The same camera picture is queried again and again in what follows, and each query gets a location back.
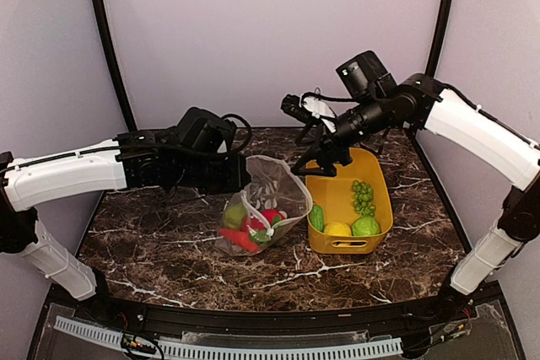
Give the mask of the yellow plastic basket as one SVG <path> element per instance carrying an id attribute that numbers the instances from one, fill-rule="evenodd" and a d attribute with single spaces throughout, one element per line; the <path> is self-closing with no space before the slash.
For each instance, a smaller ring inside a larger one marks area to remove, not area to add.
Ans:
<path id="1" fill-rule="evenodd" d="M 374 191 L 375 220 L 381 231 L 373 236 L 336 237 L 308 226 L 310 247 L 317 253 L 333 255 L 368 255 L 375 251 L 392 229 L 393 214 L 384 175 L 376 156 L 362 148 L 351 148 L 352 163 L 336 165 L 337 175 L 308 175 L 305 184 L 313 202 L 322 208 L 325 223 L 338 221 L 351 225 L 359 218 L 354 209 L 353 184 L 365 182 Z"/>

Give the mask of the clear dotted zip top bag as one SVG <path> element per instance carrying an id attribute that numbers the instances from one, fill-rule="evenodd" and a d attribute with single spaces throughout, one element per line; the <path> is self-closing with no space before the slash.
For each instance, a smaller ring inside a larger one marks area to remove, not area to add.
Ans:
<path id="1" fill-rule="evenodd" d="M 257 243 L 258 252 L 251 253 L 240 246 L 234 245 L 219 235 L 224 226 L 224 211 L 218 230 L 218 238 L 214 246 L 231 256 L 258 255 L 268 247 L 276 244 L 290 229 L 303 220 L 313 208 L 313 200 L 303 181 L 294 175 L 289 166 L 279 159 L 264 155 L 250 156 L 247 170 L 251 182 L 241 191 L 235 193 L 228 201 L 229 204 L 243 204 L 249 218 L 257 218 L 266 225 L 263 231 L 250 230 L 250 239 Z M 274 209 L 286 214 L 286 218 L 270 226 L 261 211 Z"/>

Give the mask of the red toy apple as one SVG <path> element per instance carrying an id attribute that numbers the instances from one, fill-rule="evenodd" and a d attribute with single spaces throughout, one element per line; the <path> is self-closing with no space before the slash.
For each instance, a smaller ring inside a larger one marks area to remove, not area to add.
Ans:
<path id="1" fill-rule="evenodd" d="M 287 216 L 284 212 L 274 209 L 265 209 L 261 211 L 261 215 L 265 218 L 270 226 L 284 220 Z M 257 218 L 251 220 L 251 227 L 255 230 L 265 230 L 266 225 Z"/>

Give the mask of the yellow toy lemon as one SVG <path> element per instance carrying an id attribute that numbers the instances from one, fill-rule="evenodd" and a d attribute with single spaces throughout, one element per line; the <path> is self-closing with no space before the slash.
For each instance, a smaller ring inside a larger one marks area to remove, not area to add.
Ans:
<path id="1" fill-rule="evenodd" d="M 351 237 L 352 229 L 346 223 L 339 221 L 332 221 L 325 225 L 324 234 L 336 237 Z"/>

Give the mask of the green toy chayote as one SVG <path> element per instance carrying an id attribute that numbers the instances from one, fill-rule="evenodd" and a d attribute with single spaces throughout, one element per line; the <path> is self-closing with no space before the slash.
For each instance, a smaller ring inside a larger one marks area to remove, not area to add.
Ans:
<path id="1" fill-rule="evenodd" d="M 243 204 L 229 204 L 224 211 L 224 226 L 232 230 L 241 230 L 247 211 Z"/>

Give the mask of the green toy guava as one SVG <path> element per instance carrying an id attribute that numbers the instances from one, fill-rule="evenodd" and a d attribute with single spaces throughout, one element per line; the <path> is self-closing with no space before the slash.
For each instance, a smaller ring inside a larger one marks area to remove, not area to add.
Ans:
<path id="1" fill-rule="evenodd" d="M 361 217 L 351 225 L 354 237 L 374 236 L 381 232 L 381 227 L 373 217 Z"/>

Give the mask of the orange toy carrot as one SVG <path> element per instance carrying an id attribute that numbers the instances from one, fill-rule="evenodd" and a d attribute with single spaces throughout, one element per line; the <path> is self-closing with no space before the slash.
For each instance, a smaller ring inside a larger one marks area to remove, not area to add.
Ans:
<path id="1" fill-rule="evenodd" d="M 258 252 L 257 243 L 253 242 L 250 239 L 250 235 L 247 232 L 241 230 L 234 230 L 228 228 L 221 228 L 219 230 L 219 235 L 224 237 L 226 240 L 231 242 L 234 245 L 240 246 L 242 249 L 251 252 Z"/>

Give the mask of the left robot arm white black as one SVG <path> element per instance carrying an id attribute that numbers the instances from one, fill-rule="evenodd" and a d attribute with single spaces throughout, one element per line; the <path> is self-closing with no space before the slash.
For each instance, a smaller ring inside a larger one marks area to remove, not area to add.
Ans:
<path id="1" fill-rule="evenodd" d="M 188 146 L 172 129 L 128 132 L 98 144 L 34 159 L 1 155 L 1 251 L 27 260 L 63 287 L 101 323 L 119 315 L 105 278 L 49 233 L 37 205 L 94 191 L 158 186 L 204 195 L 242 190 L 246 157 L 221 136 Z"/>

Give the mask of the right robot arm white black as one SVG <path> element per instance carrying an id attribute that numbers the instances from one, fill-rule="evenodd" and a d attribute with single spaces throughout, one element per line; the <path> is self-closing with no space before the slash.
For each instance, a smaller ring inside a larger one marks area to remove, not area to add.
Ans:
<path id="1" fill-rule="evenodd" d="M 499 220 L 456 265 L 451 288 L 431 301 L 430 313 L 439 321 L 450 320 L 462 309 L 463 296 L 538 237 L 539 146 L 466 100 L 459 90 L 421 73 L 401 84 L 389 73 L 373 78 L 339 73 L 357 106 L 333 118 L 333 129 L 320 127 L 318 138 L 294 165 L 294 174 L 333 177 L 336 164 L 350 164 L 352 145 L 407 124 L 461 146 L 511 183 Z"/>

